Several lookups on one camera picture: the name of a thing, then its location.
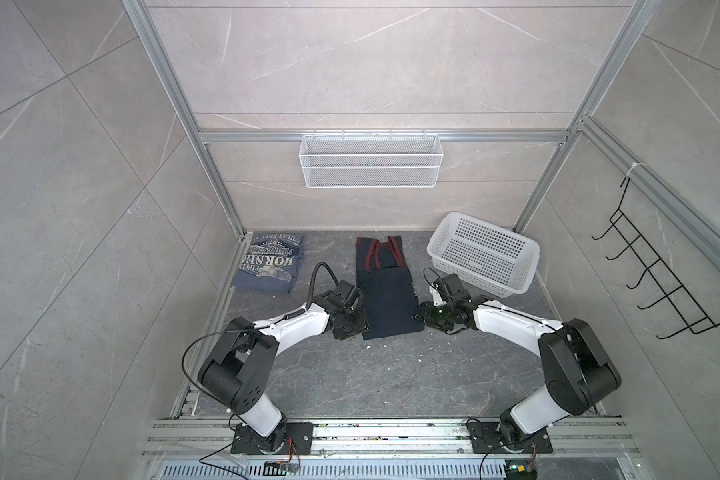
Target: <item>blue folded t-shirt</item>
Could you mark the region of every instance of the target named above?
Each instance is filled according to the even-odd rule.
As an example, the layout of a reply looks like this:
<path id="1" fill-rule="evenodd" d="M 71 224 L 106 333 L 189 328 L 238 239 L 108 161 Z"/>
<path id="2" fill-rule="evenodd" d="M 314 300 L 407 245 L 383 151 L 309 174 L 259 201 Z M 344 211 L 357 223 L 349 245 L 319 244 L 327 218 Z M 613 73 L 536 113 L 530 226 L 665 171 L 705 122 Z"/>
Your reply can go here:
<path id="1" fill-rule="evenodd" d="M 258 234 L 253 237 L 232 279 L 237 288 L 291 293 L 304 260 L 304 234 Z"/>

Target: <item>white zip tie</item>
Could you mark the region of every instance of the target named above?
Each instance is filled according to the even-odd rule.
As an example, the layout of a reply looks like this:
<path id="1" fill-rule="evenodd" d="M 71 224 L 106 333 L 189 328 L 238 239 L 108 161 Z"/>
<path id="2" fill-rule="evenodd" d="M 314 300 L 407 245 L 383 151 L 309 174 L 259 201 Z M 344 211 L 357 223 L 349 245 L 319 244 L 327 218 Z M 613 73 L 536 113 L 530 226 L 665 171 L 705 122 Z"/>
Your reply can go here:
<path id="1" fill-rule="evenodd" d="M 634 170 L 635 167 L 638 166 L 638 165 L 647 166 L 648 164 L 642 164 L 642 163 L 640 163 L 640 162 L 632 162 L 632 166 L 626 171 L 625 177 L 629 177 L 630 174 L 632 173 L 632 170 Z"/>

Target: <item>white plastic basket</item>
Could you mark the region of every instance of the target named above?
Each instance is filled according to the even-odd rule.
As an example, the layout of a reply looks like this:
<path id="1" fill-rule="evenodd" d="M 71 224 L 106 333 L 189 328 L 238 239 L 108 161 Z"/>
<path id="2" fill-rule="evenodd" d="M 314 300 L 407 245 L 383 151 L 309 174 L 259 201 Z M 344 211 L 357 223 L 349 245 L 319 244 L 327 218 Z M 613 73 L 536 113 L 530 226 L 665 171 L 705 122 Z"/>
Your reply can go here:
<path id="1" fill-rule="evenodd" d="M 501 298 L 528 290 L 540 250 L 530 238 L 459 212 L 443 219 L 427 245 L 434 268 Z"/>
<path id="2" fill-rule="evenodd" d="M 308 188 L 434 187 L 443 149 L 436 134 L 312 134 L 298 158 Z"/>

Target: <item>robotic arm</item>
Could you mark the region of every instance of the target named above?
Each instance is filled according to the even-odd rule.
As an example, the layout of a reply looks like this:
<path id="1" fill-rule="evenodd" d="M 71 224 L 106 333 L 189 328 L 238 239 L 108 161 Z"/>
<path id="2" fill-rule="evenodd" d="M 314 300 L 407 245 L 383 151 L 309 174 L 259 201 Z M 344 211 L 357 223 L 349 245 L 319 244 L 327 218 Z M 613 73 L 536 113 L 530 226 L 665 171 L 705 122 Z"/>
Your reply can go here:
<path id="1" fill-rule="evenodd" d="M 336 283 L 312 301 L 320 265 Z M 592 329 L 582 320 L 557 322 L 531 316 L 485 297 L 472 299 L 451 274 L 431 286 L 433 302 L 423 302 L 418 320 L 450 332 L 456 325 L 493 333 L 541 358 L 545 385 L 501 414 L 501 441 L 523 447 L 543 427 L 568 415 L 580 415 L 621 384 Z M 332 330 L 344 340 L 368 330 L 362 293 L 336 278 L 327 265 L 312 273 L 308 301 L 298 310 L 268 320 L 235 318 L 220 335 L 200 368 L 198 379 L 214 397 L 250 425 L 262 450 L 275 452 L 286 434 L 287 418 L 264 393 L 275 357 L 310 337 Z"/>

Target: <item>black hook rack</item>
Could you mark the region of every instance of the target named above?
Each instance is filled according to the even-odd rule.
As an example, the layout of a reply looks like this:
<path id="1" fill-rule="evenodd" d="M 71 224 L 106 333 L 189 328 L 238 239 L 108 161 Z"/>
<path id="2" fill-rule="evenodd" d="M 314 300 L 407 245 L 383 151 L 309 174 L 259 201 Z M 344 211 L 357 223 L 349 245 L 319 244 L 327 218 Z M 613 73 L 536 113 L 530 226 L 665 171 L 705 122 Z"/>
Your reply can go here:
<path id="1" fill-rule="evenodd" d="M 629 186 L 630 186 L 630 178 L 625 177 L 624 180 L 622 180 L 621 185 L 620 185 L 620 187 L 624 187 L 624 191 L 621 193 L 621 200 L 619 200 L 619 206 L 616 208 L 616 211 L 614 212 L 614 214 L 611 215 L 610 218 L 608 219 L 608 221 L 609 221 L 609 223 L 610 223 L 610 226 L 608 227 L 607 230 L 605 230 L 605 232 L 603 232 L 602 235 L 600 235 L 600 236 L 598 236 L 598 237 L 594 237 L 594 236 L 593 236 L 593 237 L 592 237 L 592 240 L 600 240 L 600 239 L 603 238 L 608 232 L 610 232 L 612 229 L 615 230 L 616 232 L 618 232 L 618 234 L 621 236 L 621 238 L 624 239 L 624 241 L 626 242 L 626 246 L 625 246 L 624 249 L 623 249 L 621 252 L 619 252 L 619 254 L 616 255 L 614 258 L 610 258 L 609 256 L 606 256 L 606 260 L 615 260 L 615 259 L 619 258 L 619 257 L 620 257 L 624 252 L 626 252 L 627 250 L 631 250 L 632 253 L 633 253 L 633 254 L 637 257 L 637 259 L 640 261 L 640 263 L 643 264 L 643 268 L 644 268 L 643 274 L 640 275 L 640 278 L 638 279 L 637 283 L 635 283 L 633 286 L 627 285 L 626 288 L 628 288 L 628 289 L 630 289 L 630 290 L 634 290 L 635 288 L 637 288 L 637 287 L 640 285 L 640 283 L 643 281 L 643 278 L 645 278 L 646 274 L 648 274 L 648 275 L 650 275 L 650 277 L 653 279 L 653 282 L 655 282 L 656 285 L 659 287 L 659 290 L 661 290 L 661 293 L 662 293 L 662 297 L 659 298 L 658 300 L 656 300 L 655 302 L 651 303 L 651 304 L 648 305 L 648 306 L 639 306 L 639 305 L 638 305 L 637 308 L 639 308 L 640 310 L 647 310 L 647 309 L 651 308 L 652 306 L 654 306 L 655 304 L 657 304 L 658 302 L 661 302 L 662 300 L 667 299 L 667 301 L 669 301 L 670 304 L 672 305 L 672 308 L 675 309 L 675 312 L 677 312 L 677 314 L 678 314 L 678 315 L 680 316 L 680 318 L 682 319 L 682 322 L 686 324 L 686 326 L 684 326 L 683 328 L 681 328 L 680 330 L 678 330 L 678 331 L 676 331 L 676 332 L 674 332 L 674 333 L 671 333 L 671 334 L 669 334 L 669 335 L 667 335 L 667 336 L 658 336 L 658 335 L 656 335 L 656 338 L 658 338 L 658 339 L 660 339 L 660 340 L 665 340 L 665 339 L 668 339 L 668 338 L 671 338 L 671 337 L 677 335 L 677 334 L 680 333 L 680 332 L 684 332 L 684 331 L 686 331 L 686 330 L 690 330 L 691 333 L 693 333 L 694 335 L 698 335 L 698 334 L 703 333 L 703 332 L 706 332 L 706 331 L 708 331 L 708 330 L 710 330 L 710 329 L 717 328 L 718 326 L 720 326 L 720 322 L 715 322 L 714 320 L 712 320 L 712 319 L 710 318 L 709 314 L 707 314 L 707 312 L 704 311 L 704 309 L 701 307 L 701 305 L 699 304 L 699 302 L 696 301 L 696 298 L 694 298 L 694 296 L 691 295 L 691 292 L 689 292 L 688 289 L 686 288 L 686 286 L 680 281 L 679 278 L 677 278 L 677 275 L 675 275 L 675 273 L 672 271 L 672 269 L 670 268 L 670 266 L 667 265 L 666 262 L 664 261 L 664 259 L 661 257 L 661 255 L 659 255 L 658 252 L 656 252 L 656 249 L 653 248 L 653 245 L 651 245 L 650 242 L 648 241 L 648 239 L 645 238 L 645 237 L 643 236 L 643 234 L 637 229 L 637 227 L 632 223 L 632 220 L 630 220 L 630 218 L 624 214 L 624 211 L 621 209 L 621 205 L 622 205 L 622 203 L 624 202 L 624 196 L 626 195 L 626 189 L 627 189 L 627 187 L 629 187 Z M 624 235 L 624 232 L 622 232 L 621 230 L 619 230 L 619 227 L 616 225 L 616 223 L 617 223 L 619 220 L 622 220 L 622 219 L 624 219 L 630 226 L 632 226 L 632 228 L 634 229 L 634 231 L 637 232 L 637 236 L 636 236 L 635 238 L 633 238 L 632 240 L 628 240 L 628 239 L 626 238 L 626 236 Z M 648 245 L 648 247 L 650 248 L 650 250 L 653 252 L 654 255 L 656 255 L 656 258 L 658 259 L 658 260 L 652 262 L 651 264 L 647 264 L 646 261 L 643 259 L 643 257 L 640 256 L 640 254 L 637 252 L 637 250 L 635 250 L 635 248 L 634 248 L 634 246 L 633 246 L 634 243 L 637 242 L 637 241 L 638 241 L 639 239 L 641 239 L 641 238 L 643 239 L 643 241 L 645 242 L 645 244 Z M 676 282 L 679 284 L 678 287 L 676 287 L 676 288 L 674 288 L 674 289 L 672 289 L 672 290 L 670 290 L 670 291 L 666 291 L 666 289 L 664 288 L 664 286 L 661 284 L 661 282 L 659 282 L 659 280 L 656 278 L 656 276 L 655 276 L 655 275 L 653 274 L 653 272 L 651 271 L 651 268 L 653 268 L 655 265 L 658 265 L 658 264 L 664 265 L 664 267 L 666 268 L 666 270 L 667 270 L 668 272 L 670 272 L 670 274 L 672 274 L 672 277 L 673 277 L 673 278 L 676 280 Z M 685 293 L 685 294 L 688 295 L 689 298 L 691 298 L 691 300 L 693 301 L 693 303 L 696 304 L 696 307 L 697 307 L 697 308 L 699 309 L 699 311 L 702 313 L 702 318 L 701 318 L 701 319 L 695 320 L 695 321 L 693 321 L 693 322 L 689 322 L 689 321 L 684 317 L 684 315 L 680 312 L 680 309 L 677 308 L 677 305 L 675 304 L 674 301 L 672 301 L 672 297 L 670 296 L 670 295 L 672 295 L 673 293 L 677 293 L 677 292 Z M 709 320 L 710 323 L 711 323 L 711 325 L 710 325 L 710 326 L 705 326 L 705 327 L 701 328 L 700 330 L 694 330 L 694 329 L 693 329 L 694 326 L 698 325 L 699 323 L 701 323 L 701 322 L 703 322 L 703 321 L 705 321 L 705 320 Z"/>

